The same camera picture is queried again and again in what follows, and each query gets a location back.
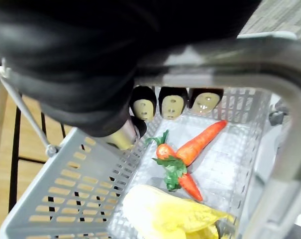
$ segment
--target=metal handle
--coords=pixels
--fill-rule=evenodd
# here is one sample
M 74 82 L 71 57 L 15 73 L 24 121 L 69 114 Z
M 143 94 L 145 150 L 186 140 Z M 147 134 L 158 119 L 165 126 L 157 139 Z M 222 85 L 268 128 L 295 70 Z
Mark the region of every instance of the metal handle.
M 47 156 L 52 157 L 55 153 L 58 152 L 58 147 L 55 145 L 50 144 L 48 141 L 46 135 L 42 131 L 42 129 L 38 126 L 36 123 L 33 115 L 31 114 L 30 110 L 26 106 L 25 102 L 23 101 L 21 95 L 15 90 L 14 87 L 12 87 L 8 81 L 7 77 L 9 75 L 10 69 L 5 67 L 5 62 L 2 62 L 2 66 L 0 66 L 0 80 L 3 84 L 3 86 L 6 88 L 9 95 L 12 97 L 16 105 L 19 107 L 21 112 L 24 114 L 24 116 L 27 118 L 27 120 L 30 122 L 31 126 L 35 130 L 36 134 L 41 139 L 42 143 L 44 144 L 44 147 L 46 148 L 45 153 Z

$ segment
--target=orange carrot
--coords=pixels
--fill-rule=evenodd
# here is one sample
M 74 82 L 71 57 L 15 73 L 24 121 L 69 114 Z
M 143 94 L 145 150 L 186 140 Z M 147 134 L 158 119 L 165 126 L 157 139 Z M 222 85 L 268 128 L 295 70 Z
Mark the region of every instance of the orange carrot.
M 168 144 L 166 144 L 168 132 L 169 131 L 166 130 L 162 137 L 146 139 L 146 143 L 150 143 L 152 140 L 156 141 L 157 143 L 156 155 L 159 159 L 162 160 L 168 159 L 169 156 L 176 157 L 175 151 Z
M 169 156 L 176 157 L 174 150 L 166 143 L 160 144 L 157 147 L 156 155 L 159 159 L 167 159 Z
M 194 179 L 189 173 L 184 173 L 180 178 L 178 178 L 178 182 L 183 189 L 189 193 L 194 199 L 201 202 L 203 201 L 202 195 L 194 182 Z
M 198 136 L 181 146 L 176 153 L 176 157 L 180 158 L 185 163 L 185 165 L 189 166 L 198 157 L 201 151 L 226 126 L 226 124 L 226 120 L 221 120 L 210 125 Z

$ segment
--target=shopping basket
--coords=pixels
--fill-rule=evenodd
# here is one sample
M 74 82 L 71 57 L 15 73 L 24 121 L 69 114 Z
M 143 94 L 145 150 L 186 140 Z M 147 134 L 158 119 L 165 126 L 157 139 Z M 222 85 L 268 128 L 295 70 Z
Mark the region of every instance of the shopping basket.
M 10 71 L 0 67 L 0 78 L 8 83 Z M 301 43 L 260 37 L 170 49 L 141 61 L 135 83 L 157 93 L 161 86 L 223 88 L 224 96 L 205 116 L 185 110 L 165 120 L 157 112 L 128 151 L 74 128 L 12 209 L 0 239 L 141 239 L 122 213 L 123 197 L 137 184 L 166 191 L 164 171 L 151 160 L 156 145 L 145 139 L 169 129 L 168 143 L 179 147 L 221 119 L 229 124 L 189 170 L 204 203 L 234 215 L 238 229 L 272 92 L 290 107 L 292 127 L 248 226 L 232 238 L 283 238 L 301 213 Z

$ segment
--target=black sleeve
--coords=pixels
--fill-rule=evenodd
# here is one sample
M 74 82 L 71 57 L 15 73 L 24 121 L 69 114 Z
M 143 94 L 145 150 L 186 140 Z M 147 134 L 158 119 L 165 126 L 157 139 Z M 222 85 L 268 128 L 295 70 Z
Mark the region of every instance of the black sleeve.
M 138 58 L 236 37 L 260 0 L 0 0 L 0 57 L 12 83 L 56 120 L 93 136 L 127 120 Z

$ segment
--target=carrot leaves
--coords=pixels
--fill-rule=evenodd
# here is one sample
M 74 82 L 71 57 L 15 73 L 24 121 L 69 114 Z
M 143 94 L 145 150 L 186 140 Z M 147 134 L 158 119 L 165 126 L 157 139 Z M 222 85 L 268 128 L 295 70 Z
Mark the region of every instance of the carrot leaves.
M 168 133 L 169 133 L 169 130 L 166 130 L 163 133 L 162 137 L 148 138 L 148 139 L 146 139 L 145 143 L 148 145 L 148 144 L 150 144 L 150 142 L 152 140 L 154 140 L 157 143 L 157 146 L 159 146 L 160 144 L 166 143 Z
M 179 185 L 178 178 L 187 173 L 187 168 L 183 161 L 172 156 L 169 156 L 166 160 L 158 158 L 153 158 L 153 160 L 166 169 L 164 182 L 167 185 L 167 189 L 169 191 L 180 189 L 181 186 Z

